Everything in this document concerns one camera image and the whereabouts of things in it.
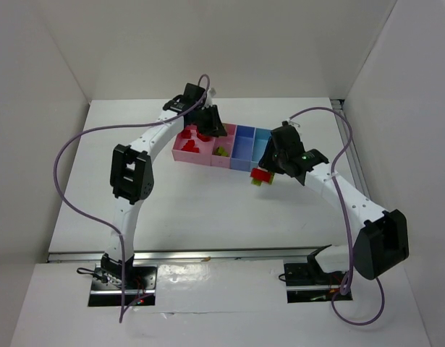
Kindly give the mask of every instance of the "white floor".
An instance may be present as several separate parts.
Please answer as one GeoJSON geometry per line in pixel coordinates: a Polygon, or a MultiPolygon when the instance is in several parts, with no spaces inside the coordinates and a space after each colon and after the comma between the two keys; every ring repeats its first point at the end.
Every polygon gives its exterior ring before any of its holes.
{"type": "MultiPolygon", "coordinates": [[[[381,276],[386,308],[375,324],[340,321],[329,302],[287,304],[280,260],[196,262],[158,272],[156,306],[87,307],[81,264],[36,265],[12,347],[38,346],[423,346],[429,342],[404,268],[381,276]]],[[[368,320],[380,306],[376,283],[356,276],[345,317],[368,320]]]]}

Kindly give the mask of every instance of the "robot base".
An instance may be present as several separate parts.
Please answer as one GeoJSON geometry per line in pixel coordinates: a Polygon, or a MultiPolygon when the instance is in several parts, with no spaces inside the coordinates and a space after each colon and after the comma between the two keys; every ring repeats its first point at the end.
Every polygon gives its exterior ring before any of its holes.
{"type": "MultiPolygon", "coordinates": [[[[150,294],[135,306],[154,306],[156,291],[156,266],[134,266],[136,280],[126,285],[126,305],[139,296],[150,294]]],[[[96,266],[95,273],[102,276],[102,270],[96,266]]],[[[107,280],[92,277],[90,286],[89,307],[118,307],[121,306],[121,281],[111,276],[107,280]]]]}

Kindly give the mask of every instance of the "red object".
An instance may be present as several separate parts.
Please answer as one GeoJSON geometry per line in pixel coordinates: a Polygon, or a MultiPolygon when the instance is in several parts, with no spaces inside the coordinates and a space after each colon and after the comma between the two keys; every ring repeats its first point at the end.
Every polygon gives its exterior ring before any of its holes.
{"type": "Polygon", "coordinates": [[[182,147],[182,150],[185,150],[187,152],[194,152],[199,153],[200,148],[195,147],[195,141],[194,140],[188,140],[187,143],[182,147]]]}
{"type": "Polygon", "coordinates": [[[182,139],[191,139],[192,132],[190,131],[190,129],[183,129],[180,133],[180,136],[182,136],[182,139]]]}
{"type": "Polygon", "coordinates": [[[198,139],[200,139],[200,140],[203,141],[203,142],[209,142],[209,141],[211,141],[211,136],[205,136],[205,135],[202,135],[202,134],[200,134],[198,131],[196,132],[196,136],[197,136],[198,139]]]}
{"type": "Polygon", "coordinates": [[[270,182],[272,174],[270,172],[260,170],[259,168],[254,168],[251,170],[251,177],[262,182],[270,182]]]}

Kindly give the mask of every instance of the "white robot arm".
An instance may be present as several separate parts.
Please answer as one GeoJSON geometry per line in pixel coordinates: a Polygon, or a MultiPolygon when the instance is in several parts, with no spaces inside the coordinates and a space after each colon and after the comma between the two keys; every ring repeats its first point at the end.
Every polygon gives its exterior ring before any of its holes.
{"type": "MultiPolygon", "coordinates": [[[[322,196],[336,210],[342,206],[333,183],[336,179],[349,216],[355,269],[368,280],[377,278],[409,256],[407,221],[398,210],[386,211],[370,201],[339,173],[317,150],[306,151],[296,129],[285,121],[271,131],[261,168],[296,178],[322,196]]],[[[349,246],[328,246],[314,252],[314,262],[323,273],[349,270],[349,246]]]]}
{"type": "MultiPolygon", "coordinates": [[[[152,165],[157,155],[187,125],[197,126],[199,133],[206,136],[226,136],[217,106],[212,103],[215,92],[197,85],[187,84],[183,95],[178,95],[163,107],[156,123],[128,146],[117,145],[113,151],[110,184],[116,197],[113,225],[124,239],[126,278],[130,278],[134,260],[134,235],[138,214],[143,201],[150,195],[154,180],[152,165]],[[185,116],[176,116],[194,106],[198,100],[204,101],[185,116]]],[[[109,245],[102,256],[101,268],[105,272],[121,278],[122,248],[119,235],[111,231],[109,245]]]]}

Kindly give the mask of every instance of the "white table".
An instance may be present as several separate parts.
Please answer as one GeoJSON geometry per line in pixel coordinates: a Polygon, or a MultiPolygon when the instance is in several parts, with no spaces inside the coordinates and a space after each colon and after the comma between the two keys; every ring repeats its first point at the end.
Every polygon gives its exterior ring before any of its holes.
{"type": "MultiPolygon", "coordinates": [[[[12,347],[430,345],[402,265],[381,276],[386,308],[367,327],[343,323],[329,302],[287,304],[281,260],[162,267],[156,306],[129,310],[120,325],[118,307],[87,307],[90,279],[79,266],[92,264],[36,265],[12,347]]],[[[380,306],[375,281],[356,275],[352,292],[340,312],[370,319],[380,306]]]]}
{"type": "MultiPolygon", "coordinates": [[[[107,124],[153,121],[166,100],[95,100],[85,129],[107,124]]],[[[295,112],[331,107],[327,98],[215,99],[227,123],[273,129],[295,112]]],[[[298,117],[306,149],[317,148],[331,161],[343,143],[332,113],[298,117]]],[[[113,218],[109,185],[111,154],[143,129],[118,129],[84,136],[67,185],[76,206],[100,218],[113,218]]],[[[276,175],[272,186],[250,184],[248,172],[174,162],[172,143],[153,163],[155,186],[143,204],[135,233],[137,251],[314,247],[345,242],[341,213],[289,177],[276,175]]],[[[337,170],[352,181],[344,156],[337,170]]],[[[102,252],[109,230],[71,211],[59,212],[50,253],[102,252]]]]}

